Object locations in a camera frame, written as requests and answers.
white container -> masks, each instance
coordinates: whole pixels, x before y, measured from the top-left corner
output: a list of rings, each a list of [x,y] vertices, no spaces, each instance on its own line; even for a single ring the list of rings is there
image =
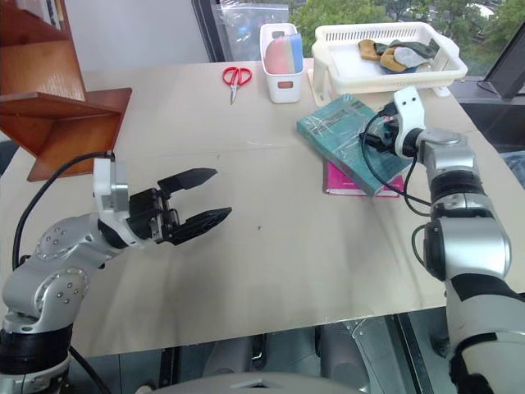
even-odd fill
[[[261,50],[262,69],[264,74],[266,74],[270,100],[273,103],[296,103],[301,99],[304,64],[301,72],[295,74],[270,74],[264,64],[266,49],[273,39],[282,35],[296,33],[297,29],[291,23],[269,23],[261,26],[259,47]]]
[[[458,46],[426,23],[319,26],[315,36],[313,71],[308,70],[308,78],[320,106],[330,102],[326,75],[337,94],[388,92],[412,85],[418,89],[434,88],[438,96],[445,96],[450,94],[446,86],[467,74],[467,66],[459,58]],[[434,59],[421,65],[413,74],[387,75],[379,62],[361,59],[358,42],[362,39],[383,44],[390,44],[395,39],[423,44],[434,40],[440,49]]]

green foliage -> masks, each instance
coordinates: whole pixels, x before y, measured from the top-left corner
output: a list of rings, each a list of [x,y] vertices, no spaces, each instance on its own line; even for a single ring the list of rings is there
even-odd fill
[[[384,6],[387,15],[393,16],[395,22],[401,21],[403,16],[425,21],[431,0],[377,0],[377,4]]]
[[[495,16],[488,29],[486,44],[489,49],[501,52],[525,21],[525,0],[507,0]]]
[[[483,44],[467,44],[459,52],[459,56],[468,66],[470,76],[484,76],[492,67],[500,52],[490,52]]]
[[[308,0],[290,15],[290,23],[297,26],[303,36],[304,56],[312,56],[315,29],[323,25],[387,22],[383,6],[372,0]]]
[[[486,29],[488,20],[472,5],[472,0],[438,0],[436,8],[437,16],[432,26],[460,48],[469,45]]]
[[[236,2],[254,4],[286,4],[290,14],[298,10],[303,5],[303,3],[299,2],[298,0],[236,0]]]

scissors handle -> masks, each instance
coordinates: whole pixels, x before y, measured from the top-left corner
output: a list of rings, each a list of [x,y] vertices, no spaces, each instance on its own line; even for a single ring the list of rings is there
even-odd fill
[[[252,72],[248,68],[243,67],[227,67],[222,72],[222,80],[224,80],[224,83],[232,86],[232,85],[246,85],[250,80],[252,79]]]

wooden bookshelf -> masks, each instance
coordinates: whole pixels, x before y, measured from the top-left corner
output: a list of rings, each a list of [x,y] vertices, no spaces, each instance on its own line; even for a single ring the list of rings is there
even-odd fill
[[[113,149],[131,88],[86,92],[64,0],[57,29],[0,0],[0,129],[37,159],[28,180],[48,179],[80,154]],[[93,161],[64,176],[91,173]]]

black cable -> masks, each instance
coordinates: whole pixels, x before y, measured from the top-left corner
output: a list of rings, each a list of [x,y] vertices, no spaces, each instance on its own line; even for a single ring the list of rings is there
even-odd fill
[[[388,187],[390,190],[394,191],[395,193],[397,193],[398,195],[402,195],[402,196],[405,196],[407,199],[411,199],[412,201],[416,201],[420,204],[423,204],[423,205],[426,205],[428,207],[431,206],[431,204],[427,201],[425,201],[424,199],[419,199],[418,197],[414,197],[413,195],[409,195],[408,193],[406,193],[404,190],[399,190],[398,188],[392,186],[391,184],[389,184],[387,181],[385,181],[384,179],[381,178],[381,176],[376,172],[376,170],[373,169],[372,167],[372,164],[370,163],[370,160],[368,158],[368,152],[366,150],[366,139],[367,139],[367,135],[368,135],[368,129],[370,128],[370,126],[372,125],[372,123],[377,119],[379,118],[380,115],[379,114],[376,114],[372,117],[372,119],[370,119],[367,123],[367,125],[365,126],[364,128],[364,132],[363,132],[363,135],[361,136],[361,152],[363,153],[363,158],[364,158],[364,161],[365,163],[367,164],[367,167],[368,167],[368,170],[370,170],[370,172],[374,175],[374,177],[382,184],[384,185],[385,187]]]
[[[426,226],[426,224],[422,224],[421,226],[416,227],[416,229],[414,231],[412,231],[412,237],[411,237],[412,251],[413,251],[414,255],[416,256],[416,259],[418,259],[418,262],[421,263],[423,266],[425,265],[425,262],[423,261],[423,259],[421,258],[421,256],[418,253],[418,247],[416,246],[416,236],[418,236],[418,233],[423,228],[425,228],[425,226]]]
[[[115,156],[112,152],[93,152],[93,153],[87,153],[83,154],[81,156],[77,156],[76,158],[73,158],[71,161],[67,162],[60,168],[58,168],[54,174],[51,175],[51,177],[42,185],[40,190],[37,192],[36,195],[34,195],[33,199],[30,201],[27,208],[22,213],[20,220],[18,221],[18,225],[16,226],[15,231],[15,240],[13,241],[13,255],[12,255],[12,268],[13,271],[17,269],[20,266],[20,243],[22,239],[22,231],[24,230],[25,222],[27,221],[27,218],[29,217],[31,211],[33,210],[36,203],[39,202],[42,195],[45,193],[45,191],[49,188],[49,186],[62,174],[64,173],[69,167],[74,166],[77,163],[83,162],[84,160],[88,160],[90,158],[111,158],[114,159]]]
[[[430,217],[429,213],[424,213],[424,212],[421,212],[421,211],[418,211],[417,209],[415,209],[413,207],[413,205],[410,203],[409,198],[407,197],[407,193],[409,192],[410,177],[412,176],[413,169],[416,167],[416,163],[417,162],[418,162],[418,155],[415,154],[414,157],[413,157],[413,160],[412,160],[412,164],[410,165],[409,173],[407,174],[407,177],[404,180],[404,193],[405,193],[405,195],[403,196],[403,198],[404,198],[404,202],[407,204],[407,207],[409,207],[409,209],[412,212],[414,212],[416,215],[423,216],[425,218],[429,218]]]
[[[85,370],[85,372],[89,375],[90,378],[93,379],[94,383],[97,385],[98,390],[102,394],[111,394],[109,391],[109,388],[107,388],[106,383],[97,375],[93,367],[89,365],[89,363],[85,360],[84,357],[80,355],[78,351],[73,346],[70,346],[69,352],[73,356],[73,358],[76,360],[77,363],[80,364],[80,366]]]

